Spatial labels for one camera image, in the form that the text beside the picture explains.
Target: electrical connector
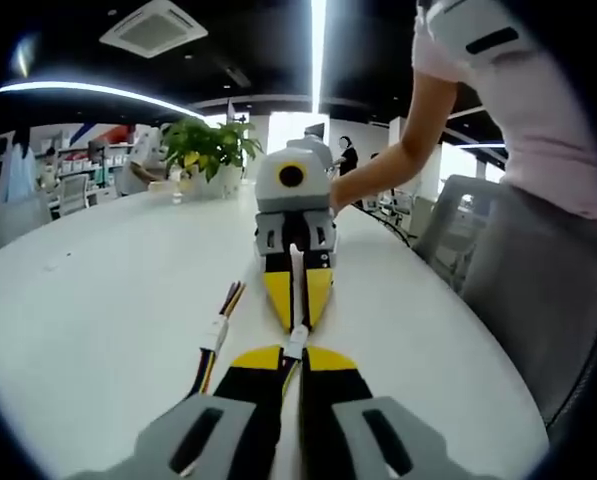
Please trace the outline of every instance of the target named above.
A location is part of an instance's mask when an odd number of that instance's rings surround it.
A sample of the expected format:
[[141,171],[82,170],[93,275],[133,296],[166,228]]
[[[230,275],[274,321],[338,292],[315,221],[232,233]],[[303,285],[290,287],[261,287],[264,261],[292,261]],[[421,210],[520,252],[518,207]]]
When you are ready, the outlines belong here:
[[209,328],[202,335],[200,340],[200,348],[215,352],[216,355],[220,352],[222,344],[227,337],[227,331],[229,330],[229,322],[227,317],[219,315],[214,318],[209,325]]
[[291,332],[289,342],[285,347],[284,356],[294,360],[302,360],[302,351],[307,347],[309,329],[305,325],[299,325]]

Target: wire bundle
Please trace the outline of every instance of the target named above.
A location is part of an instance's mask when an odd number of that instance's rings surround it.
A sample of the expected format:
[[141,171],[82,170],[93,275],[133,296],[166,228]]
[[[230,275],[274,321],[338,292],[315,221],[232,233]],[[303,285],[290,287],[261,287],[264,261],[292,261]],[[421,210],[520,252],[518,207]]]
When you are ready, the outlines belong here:
[[[231,287],[229,288],[229,292],[227,292],[227,298],[225,298],[225,301],[220,308],[219,314],[228,320],[236,308],[236,304],[240,300],[240,297],[242,297],[244,291],[244,283],[232,283]],[[207,389],[209,388],[209,379],[211,378],[211,371],[214,368],[217,356],[218,354],[215,350],[209,350],[206,348],[200,349],[200,364],[198,365],[196,379],[194,380],[191,390],[189,390],[189,393],[185,396],[185,400],[198,392],[207,393]]]

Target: shirt sleeve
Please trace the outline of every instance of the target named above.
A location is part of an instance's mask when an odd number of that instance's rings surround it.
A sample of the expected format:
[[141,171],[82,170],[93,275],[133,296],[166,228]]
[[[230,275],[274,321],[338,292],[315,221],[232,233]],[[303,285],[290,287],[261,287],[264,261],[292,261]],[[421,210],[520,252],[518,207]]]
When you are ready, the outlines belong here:
[[464,82],[465,72],[449,57],[441,45],[429,35],[420,16],[416,17],[411,54],[414,70],[447,82]]

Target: pink shirt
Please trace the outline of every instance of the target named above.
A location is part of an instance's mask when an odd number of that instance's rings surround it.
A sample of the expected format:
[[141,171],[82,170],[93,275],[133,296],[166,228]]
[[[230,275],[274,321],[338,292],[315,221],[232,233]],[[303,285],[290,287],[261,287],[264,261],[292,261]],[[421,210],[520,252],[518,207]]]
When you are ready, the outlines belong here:
[[416,20],[413,68],[474,88],[496,122],[509,160],[502,182],[597,219],[597,149],[569,85],[546,51],[471,68],[448,57]]

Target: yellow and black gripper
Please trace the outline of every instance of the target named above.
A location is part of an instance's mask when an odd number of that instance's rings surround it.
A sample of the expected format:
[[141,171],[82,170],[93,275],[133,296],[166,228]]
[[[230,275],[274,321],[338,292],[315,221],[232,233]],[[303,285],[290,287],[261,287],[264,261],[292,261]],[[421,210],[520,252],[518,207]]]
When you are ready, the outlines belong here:
[[[329,148],[307,136],[269,155],[258,173],[256,247],[266,290],[287,332],[300,324],[315,328],[329,298],[336,245],[325,173],[331,163]],[[301,319],[294,318],[292,245],[303,254]]]

